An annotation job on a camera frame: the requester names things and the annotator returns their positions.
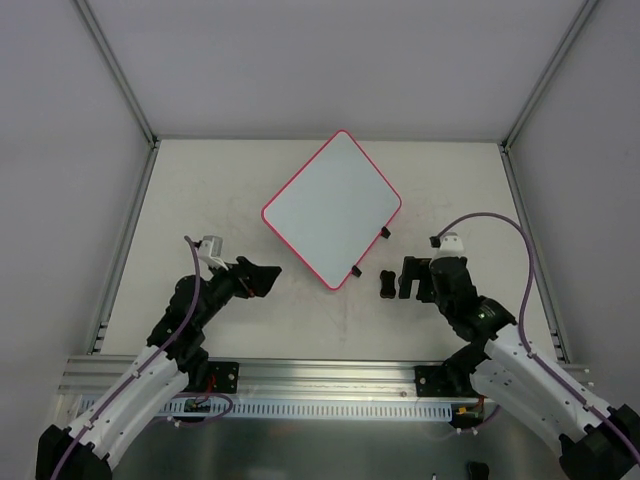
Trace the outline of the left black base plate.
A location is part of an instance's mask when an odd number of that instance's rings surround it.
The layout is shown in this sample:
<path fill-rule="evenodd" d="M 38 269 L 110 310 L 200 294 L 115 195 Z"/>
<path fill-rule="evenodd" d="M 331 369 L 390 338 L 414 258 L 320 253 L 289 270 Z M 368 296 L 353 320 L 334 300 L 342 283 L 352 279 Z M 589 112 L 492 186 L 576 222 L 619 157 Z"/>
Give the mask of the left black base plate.
<path fill-rule="evenodd" d="M 228 361 L 209 361 L 205 376 L 207 392 L 236 394 L 240 364 Z"/>

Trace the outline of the aluminium mounting rail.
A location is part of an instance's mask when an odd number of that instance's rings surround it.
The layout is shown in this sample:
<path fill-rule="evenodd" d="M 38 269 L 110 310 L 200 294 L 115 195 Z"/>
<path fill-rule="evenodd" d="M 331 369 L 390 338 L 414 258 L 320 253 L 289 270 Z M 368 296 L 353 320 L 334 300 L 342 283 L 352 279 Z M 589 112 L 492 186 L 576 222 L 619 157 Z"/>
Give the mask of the aluminium mounting rail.
<path fill-rule="evenodd" d="M 223 359 L 240 364 L 237 397 L 282 400 L 409 401 L 414 367 L 437 362 Z M 67 360 L 60 395 L 101 394 L 135 362 L 133 356 L 79 355 Z"/>

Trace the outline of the aluminium frame post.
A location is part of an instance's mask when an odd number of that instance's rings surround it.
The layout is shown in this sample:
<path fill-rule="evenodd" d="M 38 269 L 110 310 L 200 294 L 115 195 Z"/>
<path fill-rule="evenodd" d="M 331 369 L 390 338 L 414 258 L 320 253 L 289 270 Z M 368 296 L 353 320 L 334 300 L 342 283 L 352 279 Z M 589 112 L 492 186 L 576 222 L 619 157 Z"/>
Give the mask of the aluminium frame post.
<path fill-rule="evenodd" d="M 150 147 L 154 147 L 158 137 L 151 127 L 90 2 L 86 0 L 71 0 L 70 3 L 94 43 L 102 62 L 106 66 L 143 138 Z"/>
<path fill-rule="evenodd" d="M 515 144 L 599 4 L 599 0 L 585 0 L 581 2 L 576 14 L 568 24 L 561 39 L 534 83 L 533 88 L 526 97 L 523 106 L 520 108 L 507 134 L 501 141 L 501 147 L 506 152 Z"/>

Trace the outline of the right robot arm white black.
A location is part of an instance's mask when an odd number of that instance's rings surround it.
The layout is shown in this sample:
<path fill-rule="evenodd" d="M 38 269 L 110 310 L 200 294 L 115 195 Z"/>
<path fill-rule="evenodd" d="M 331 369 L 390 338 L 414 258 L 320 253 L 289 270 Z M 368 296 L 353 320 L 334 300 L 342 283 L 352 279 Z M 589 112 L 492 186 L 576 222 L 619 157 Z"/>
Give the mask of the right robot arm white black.
<path fill-rule="evenodd" d="M 466 346 L 438 367 L 414 369 L 420 397 L 484 396 L 558 457 L 570 479 L 621 479 L 639 463 L 639 416 L 614 408 L 525 339 L 497 301 L 478 294 L 464 257 L 407 256 L 398 296 L 433 303 Z"/>

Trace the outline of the right aluminium frame post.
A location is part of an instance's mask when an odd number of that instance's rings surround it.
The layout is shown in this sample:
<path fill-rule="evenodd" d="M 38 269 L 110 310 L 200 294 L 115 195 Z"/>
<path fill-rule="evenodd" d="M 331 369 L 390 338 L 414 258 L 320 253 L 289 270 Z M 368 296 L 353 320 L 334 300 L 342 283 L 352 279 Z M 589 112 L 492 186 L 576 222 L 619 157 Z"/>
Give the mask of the right aluminium frame post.
<path fill-rule="evenodd" d="M 599 4 L 599 0 L 585 0 L 581 2 L 576 14 L 568 24 L 561 39 L 534 83 L 533 88 L 526 97 L 523 106 L 520 108 L 507 134 L 501 141 L 501 147 L 506 152 L 515 144 Z"/>

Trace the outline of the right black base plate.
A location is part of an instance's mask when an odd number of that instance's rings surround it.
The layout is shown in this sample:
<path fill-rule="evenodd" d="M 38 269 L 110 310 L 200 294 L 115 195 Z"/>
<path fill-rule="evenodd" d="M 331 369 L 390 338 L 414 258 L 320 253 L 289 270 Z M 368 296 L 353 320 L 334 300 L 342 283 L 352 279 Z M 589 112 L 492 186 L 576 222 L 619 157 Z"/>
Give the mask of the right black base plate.
<path fill-rule="evenodd" d="M 440 398 L 444 396 L 440 367 L 435 365 L 416 365 L 414 384 L 418 398 Z"/>

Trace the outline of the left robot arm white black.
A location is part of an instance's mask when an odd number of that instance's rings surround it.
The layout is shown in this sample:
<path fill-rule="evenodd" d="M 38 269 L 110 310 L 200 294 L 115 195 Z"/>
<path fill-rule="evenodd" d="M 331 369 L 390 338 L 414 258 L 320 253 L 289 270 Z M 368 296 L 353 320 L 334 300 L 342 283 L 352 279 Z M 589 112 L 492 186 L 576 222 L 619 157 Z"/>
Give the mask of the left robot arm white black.
<path fill-rule="evenodd" d="M 37 447 L 38 479 L 110 479 L 126 450 L 161 408 L 209 377 L 204 328 L 234 298 L 263 298 L 282 269 L 239 256 L 210 279 L 181 278 L 160 321 L 125 373 L 66 427 L 49 426 Z"/>

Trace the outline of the black object bottom edge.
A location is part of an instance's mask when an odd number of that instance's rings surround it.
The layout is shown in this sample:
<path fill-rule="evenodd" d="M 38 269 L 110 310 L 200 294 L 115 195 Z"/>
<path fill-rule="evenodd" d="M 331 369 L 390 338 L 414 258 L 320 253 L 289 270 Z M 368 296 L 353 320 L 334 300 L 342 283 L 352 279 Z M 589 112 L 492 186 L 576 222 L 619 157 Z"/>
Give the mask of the black object bottom edge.
<path fill-rule="evenodd" d="M 469 480 L 488 480 L 490 468 L 482 462 L 469 462 L 467 464 L 467 472 Z"/>

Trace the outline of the pink framed whiteboard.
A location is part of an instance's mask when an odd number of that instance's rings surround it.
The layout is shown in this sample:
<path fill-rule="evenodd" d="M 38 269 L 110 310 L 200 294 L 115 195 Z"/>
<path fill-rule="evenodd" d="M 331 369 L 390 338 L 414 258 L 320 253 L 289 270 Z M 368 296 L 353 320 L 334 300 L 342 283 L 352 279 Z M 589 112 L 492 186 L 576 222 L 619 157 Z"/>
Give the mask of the pink framed whiteboard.
<path fill-rule="evenodd" d="M 336 291 L 401 207 L 399 193 L 363 147 L 339 130 L 263 206 L 261 218 Z"/>

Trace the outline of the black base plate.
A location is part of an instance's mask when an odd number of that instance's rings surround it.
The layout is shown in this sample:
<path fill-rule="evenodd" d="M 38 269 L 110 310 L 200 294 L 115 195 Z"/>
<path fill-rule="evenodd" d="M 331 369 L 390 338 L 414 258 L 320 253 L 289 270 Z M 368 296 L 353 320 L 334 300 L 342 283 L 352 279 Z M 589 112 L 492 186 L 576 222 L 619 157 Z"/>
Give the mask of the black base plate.
<path fill-rule="evenodd" d="M 205 376 L 207 392 L 236 394 L 240 364 L 228 361 L 209 361 Z"/>
<path fill-rule="evenodd" d="M 444 396 L 440 367 L 435 365 L 416 365 L 414 384 L 418 398 L 440 398 Z"/>

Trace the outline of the black bone-shaped eraser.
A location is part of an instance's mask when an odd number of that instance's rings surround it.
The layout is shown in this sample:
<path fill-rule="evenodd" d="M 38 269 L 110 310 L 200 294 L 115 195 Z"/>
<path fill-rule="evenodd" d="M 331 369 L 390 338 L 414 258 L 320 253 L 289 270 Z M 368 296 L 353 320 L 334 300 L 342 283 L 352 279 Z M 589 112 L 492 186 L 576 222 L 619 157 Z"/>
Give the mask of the black bone-shaped eraser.
<path fill-rule="evenodd" d="M 396 292 L 396 273 L 391 270 L 382 270 L 379 275 L 381 287 L 379 295 L 382 299 L 394 299 Z"/>

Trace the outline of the left aluminium frame post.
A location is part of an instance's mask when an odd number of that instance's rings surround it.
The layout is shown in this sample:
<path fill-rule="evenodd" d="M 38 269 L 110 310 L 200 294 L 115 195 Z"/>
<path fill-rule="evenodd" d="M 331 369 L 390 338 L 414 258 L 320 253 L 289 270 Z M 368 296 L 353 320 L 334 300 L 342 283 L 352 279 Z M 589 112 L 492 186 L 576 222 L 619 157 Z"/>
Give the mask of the left aluminium frame post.
<path fill-rule="evenodd" d="M 71 0 L 70 3 L 94 43 L 102 62 L 106 66 L 143 138 L 150 147 L 154 147 L 158 137 L 151 127 L 90 2 L 86 0 Z"/>

